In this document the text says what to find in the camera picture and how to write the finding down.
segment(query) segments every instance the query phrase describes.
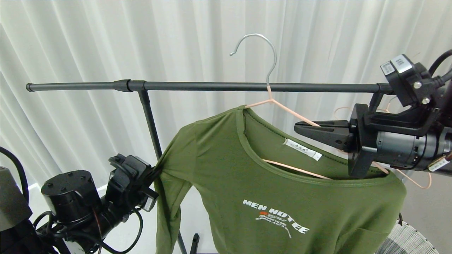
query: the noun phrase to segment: black vertical pole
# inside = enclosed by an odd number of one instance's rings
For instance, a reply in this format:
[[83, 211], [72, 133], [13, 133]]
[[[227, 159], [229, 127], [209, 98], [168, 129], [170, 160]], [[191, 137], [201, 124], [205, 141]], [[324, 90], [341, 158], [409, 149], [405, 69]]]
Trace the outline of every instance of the black vertical pole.
[[[147, 126], [149, 128], [149, 133], [151, 134], [152, 144], [154, 145], [155, 155], [157, 159], [160, 159], [162, 156], [162, 148], [160, 147], [159, 136], [157, 135], [157, 129], [155, 127], [154, 116], [152, 115], [151, 104], [149, 100], [149, 94], [146, 90], [139, 90], [138, 94], [140, 95], [140, 101], [143, 105], [144, 115], [146, 117]], [[182, 235], [178, 234], [177, 242], [179, 244], [180, 251], [182, 254], [187, 254], [187, 250], [184, 245], [184, 240], [182, 239]]]

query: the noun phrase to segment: white sticker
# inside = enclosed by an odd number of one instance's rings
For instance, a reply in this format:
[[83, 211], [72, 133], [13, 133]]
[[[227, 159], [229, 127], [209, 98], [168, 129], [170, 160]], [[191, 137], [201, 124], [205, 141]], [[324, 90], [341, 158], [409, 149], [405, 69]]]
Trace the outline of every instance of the white sticker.
[[435, 170], [441, 168], [442, 166], [446, 165], [447, 163], [449, 163], [449, 161], [446, 160], [446, 158], [442, 158], [436, 162], [434, 162], [431, 166], [428, 167], [428, 169], [432, 172], [434, 172]]
[[411, 63], [403, 55], [398, 55], [391, 59], [391, 63], [397, 69], [398, 73], [405, 72], [412, 68]]
[[316, 161], [318, 161], [322, 157], [321, 153], [318, 153], [314, 150], [304, 147], [304, 146], [298, 144], [297, 142], [294, 142], [288, 138], [286, 138], [286, 141], [284, 141], [283, 145], [290, 146], [291, 148], [304, 153], [305, 155], [315, 159]]
[[380, 65], [380, 68], [383, 71], [383, 74], [385, 76], [388, 75], [389, 73], [393, 73], [395, 71], [394, 67], [392, 67], [392, 64], [390, 62], [386, 62], [386, 63]]

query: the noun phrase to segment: clothes hanger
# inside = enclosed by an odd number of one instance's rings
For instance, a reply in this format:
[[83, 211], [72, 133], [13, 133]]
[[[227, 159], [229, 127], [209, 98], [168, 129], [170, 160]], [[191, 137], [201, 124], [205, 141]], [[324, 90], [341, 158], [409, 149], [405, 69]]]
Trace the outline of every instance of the clothes hanger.
[[285, 111], [289, 112], [290, 114], [292, 114], [292, 115], [295, 116], [296, 118], [298, 118], [298, 119], [300, 119], [300, 120], [302, 120], [302, 121], [304, 121], [304, 122], [307, 122], [308, 124], [310, 124], [310, 125], [312, 125], [312, 126], [320, 127], [320, 125], [318, 125], [317, 123], [315, 123], [315, 122], [313, 122], [313, 121], [307, 119], [306, 117], [304, 117], [304, 116], [302, 116], [302, 115], [300, 115], [300, 114], [294, 112], [293, 110], [291, 110], [291, 109], [289, 109], [288, 107], [286, 107], [286, 106], [282, 105], [281, 103], [279, 103], [277, 100], [273, 99], [273, 96], [272, 96], [272, 89], [270, 88], [270, 82], [269, 82], [269, 79], [270, 79], [270, 74], [272, 74], [272, 71], [273, 71], [273, 69], [274, 69], [275, 66], [276, 66], [276, 59], [277, 59], [277, 57], [276, 57], [276, 50], [275, 50], [275, 47], [273, 46], [273, 44], [272, 44], [272, 43], [271, 43], [264, 35], [262, 35], [262, 34], [260, 34], [260, 33], [250, 33], [250, 34], [245, 35], [244, 37], [242, 37], [242, 39], [239, 40], [239, 42], [237, 43], [237, 45], [236, 45], [236, 47], [235, 47], [235, 50], [234, 50], [233, 52], [229, 53], [229, 56], [233, 56], [234, 54], [236, 54], [236, 53], [237, 53], [237, 49], [239, 49], [240, 43], [241, 43], [243, 40], [245, 40], [247, 37], [250, 37], [250, 36], [257, 36], [257, 37], [260, 37], [260, 38], [264, 39], [264, 40], [272, 47], [274, 61], [273, 61], [272, 68], [270, 69], [270, 71], [269, 71], [268, 74], [267, 74], [267, 92], [268, 92], [268, 99], [267, 99], [267, 100], [264, 100], [264, 101], [261, 101], [261, 102], [254, 103], [254, 104], [246, 105], [245, 108], [252, 108], [252, 107], [259, 106], [259, 105], [266, 104], [266, 103], [274, 103], [275, 105], [277, 105], [277, 106], [279, 106], [280, 108], [284, 109]]
[[[301, 116], [300, 114], [297, 114], [296, 112], [292, 111], [291, 109], [287, 108], [286, 106], [282, 105], [281, 103], [279, 103], [278, 101], [276, 101], [275, 99], [273, 99], [273, 97], [272, 97], [272, 90], [271, 90], [271, 88], [270, 88], [270, 82], [269, 82], [269, 79], [270, 79], [270, 74], [272, 73], [273, 69], [274, 69], [275, 66], [276, 66], [276, 59], [277, 59], [277, 57], [276, 57], [276, 50], [275, 50], [275, 47], [273, 46], [273, 44], [272, 44], [272, 43], [271, 43], [264, 35], [262, 35], [262, 34], [260, 34], [260, 33], [250, 33], [250, 34], [245, 35], [244, 37], [242, 37], [242, 39], [239, 40], [239, 42], [237, 43], [237, 45], [236, 45], [236, 47], [235, 47], [235, 50], [234, 50], [233, 52], [231, 52], [229, 55], [232, 56], [232, 55], [234, 55], [235, 53], [237, 53], [237, 49], [239, 48], [240, 43], [241, 43], [245, 38], [250, 37], [250, 36], [257, 36], [257, 37], [260, 37], [260, 38], [264, 39], [264, 40], [272, 47], [272, 50], [273, 50], [273, 56], [274, 56], [274, 61], [273, 61], [272, 68], [270, 69], [270, 71], [269, 71], [268, 74], [267, 74], [267, 92], [268, 92], [268, 97], [269, 97], [269, 99], [267, 99], [267, 100], [265, 100], [265, 101], [257, 102], [257, 103], [254, 103], [254, 104], [246, 105], [245, 108], [251, 108], [251, 107], [259, 106], [259, 105], [266, 104], [266, 103], [274, 103], [274, 104], [276, 104], [277, 106], [279, 106], [280, 108], [282, 108], [282, 109], [284, 109], [285, 111], [287, 111], [287, 112], [289, 112], [290, 114], [292, 114], [293, 116], [297, 117], [298, 119], [300, 119], [300, 120], [302, 120], [302, 121], [305, 121], [305, 122], [309, 123], [309, 124], [312, 125], [312, 126], [317, 126], [317, 127], [319, 127], [320, 125], [318, 125], [318, 124], [316, 124], [315, 122], [313, 122], [313, 121], [307, 119], [306, 117]], [[283, 164], [283, 163], [279, 163], [279, 162], [271, 161], [271, 160], [265, 160], [265, 159], [262, 159], [262, 160], [265, 161], [265, 162], [267, 162], [267, 163], [270, 163], [270, 164], [275, 164], [275, 165], [278, 165], [278, 166], [282, 166], [282, 167], [285, 167], [285, 168], [288, 168], [288, 169], [292, 169], [292, 170], [295, 170], [295, 171], [299, 171], [299, 172], [302, 172], [302, 173], [305, 173], [305, 174], [309, 174], [309, 175], [312, 175], [312, 176], [315, 176], [315, 177], [318, 177], [318, 178], [332, 180], [331, 178], [328, 178], [328, 177], [326, 177], [326, 176], [319, 175], [319, 174], [316, 174], [316, 173], [312, 173], [312, 172], [309, 172], [309, 171], [306, 171], [306, 170], [303, 170], [303, 169], [299, 169], [299, 168], [296, 168], [296, 167], [292, 167], [292, 166], [289, 166], [289, 165], [286, 165], [286, 164]]]
[[[389, 111], [389, 106], [391, 105], [392, 100], [394, 100], [395, 98], [397, 98], [397, 96], [395, 96], [394, 98], [392, 98], [391, 100], [389, 100], [388, 105], [386, 106], [386, 108], [377, 108], [377, 110], [381, 110], [381, 111], [384, 111], [384, 112], [386, 112], [386, 113], [390, 113], [390, 111]], [[335, 118], [336, 120], [338, 120], [338, 118], [337, 118], [337, 116], [336, 116], [337, 111], [338, 111], [339, 109], [343, 109], [343, 108], [348, 108], [348, 110], [351, 110], [350, 107], [340, 107], [340, 108], [335, 109], [333, 115], [334, 115], [334, 118]], [[379, 170], [385, 172], [386, 174], [389, 174], [388, 169], [386, 169], [385, 167], [383, 167], [380, 163], [378, 163], [378, 162], [373, 162], [372, 165], [374, 165], [375, 167], [377, 167]], [[400, 174], [402, 174], [403, 176], [405, 176], [409, 181], [411, 181], [412, 183], [414, 183], [416, 186], [418, 186], [418, 187], [421, 188], [421, 189], [428, 189], [428, 188], [430, 188], [430, 187], [432, 186], [432, 173], [430, 173], [430, 172], [427, 172], [427, 173], [428, 173], [428, 184], [427, 184], [427, 186], [421, 186], [419, 183], [417, 183], [416, 181], [414, 181], [411, 177], [409, 177], [408, 175], [406, 175], [405, 173], [403, 173], [402, 170], [400, 170], [400, 169], [396, 169], [396, 170], [397, 170], [397, 172], [399, 172]]]

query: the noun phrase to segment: curtain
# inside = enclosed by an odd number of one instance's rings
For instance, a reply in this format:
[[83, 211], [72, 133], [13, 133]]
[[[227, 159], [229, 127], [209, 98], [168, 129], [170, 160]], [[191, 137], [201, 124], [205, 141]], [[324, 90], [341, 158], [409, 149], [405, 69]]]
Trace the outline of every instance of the curtain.
[[[25, 89], [28, 82], [264, 82], [273, 53], [263, 40], [248, 38], [237, 54], [229, 56], [247, 33], [265, 35], [277, 49], [270, 82], [386, 82], [379, 66], [391, 58], [404, 53], [429, 68], [452, 47], [451, 12], [450, 0], [4, 0], [0, 145], [19, 157], [30, 184], [84, 169], [100, 187], [113, 169], [108, 158], [116, 153], [156, 163], [138, 95], [110, 90], [30, 93]], [[445, 73], [450, 65], [449, 59], [437, 72]], [[182, 126], [264, 100], [267, 94], [150, 91], [149, 96], [164, 149]], [[330, 120], [348, 119], [347, 109], [335, 116], [334, 110], [368, 103], [371, 95], [274, 93], [274, 97], [309, 119]], [[382, 107], [391, 98], [385, 96]], [[399, 112], [402, 107], [394, 100], [390, 110]], [[255, 111], [296, 136], [291, 115], [271, 105]], [[182, 232], [190, 242], [190, 229], [206, 234], [209, 229], [197, 193], [190, 192], [186, 200], [188, 210], [204, 220], [185, 220]], [[135, 232], [131, 229], [123, 249]], [[140, 241], [137, 249], [149, 250], [148, 244]], [[207, 240], [203, 248], [214, 251]]]

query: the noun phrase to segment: metal hanger hook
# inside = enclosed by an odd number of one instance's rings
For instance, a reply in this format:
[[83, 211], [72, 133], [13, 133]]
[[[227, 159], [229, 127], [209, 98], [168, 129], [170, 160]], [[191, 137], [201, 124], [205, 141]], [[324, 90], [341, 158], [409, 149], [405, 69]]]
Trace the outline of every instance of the metal hanger hook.
[[245, 38], [250, 37], [250, 36], [261, 37], [262, 39], [264, 39], [264, 40], [272, 47], [272, 50], [273, 50], [273, 56], [274, 56], [274, 61], [273, 61], [273, 66], [272, 66], [272, 68], [270, 69], [270, 71], [269, 71], [268, 74], [267, 74], [267, 86], [270, 86], [270, 82], [269, 82], [270, 74], [272, 74], [272, 71], [273, 71], [273, 69], [274, 69], [275, 66], [276, 66], [276, 59], [277, 59], [277, 57], [276, 57], [275, 46], [273, 46], [273, 43], [271, 43], [271, 41], [269, 41], [264, 35], [262, 35], [262, 34], [260, 34], [260, 33], [250, 33], [250, 34], [245, 35], [245, 36], [242, 37], [242, 39], [240, 39], [239, 42], [237, 43], [237, 46], [235, 47], [234, 52], [229, 53], [229, 55], [232, 56], [232, 55], [234, 55], [235, 53], [237, 53], [237, 49], [239, 49], [240, 43], [241, 43], [243, 40], [245, 40]]

